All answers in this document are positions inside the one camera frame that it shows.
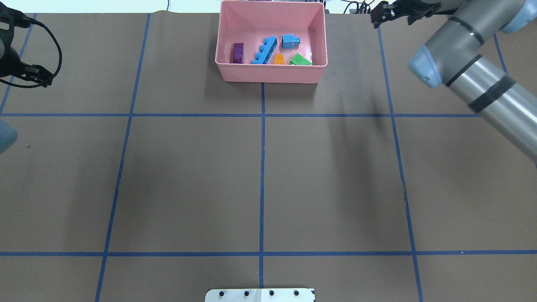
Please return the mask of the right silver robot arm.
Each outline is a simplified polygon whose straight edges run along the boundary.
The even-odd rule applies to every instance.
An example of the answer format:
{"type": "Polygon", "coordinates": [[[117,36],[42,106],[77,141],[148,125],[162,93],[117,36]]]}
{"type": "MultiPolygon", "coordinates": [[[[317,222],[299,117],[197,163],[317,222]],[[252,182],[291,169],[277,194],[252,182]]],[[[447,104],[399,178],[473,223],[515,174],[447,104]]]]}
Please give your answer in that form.
{"type": "Polygon", "coordinates": [[[537,151],[536,97],[479,53],[498,31],[514,33],[536,18],[535,0],[380,1],[375,28],[406,17],[408,24],[436,13],[449,19],[408,62],[431,88],[445,85],[533,162],[537,151]]]}

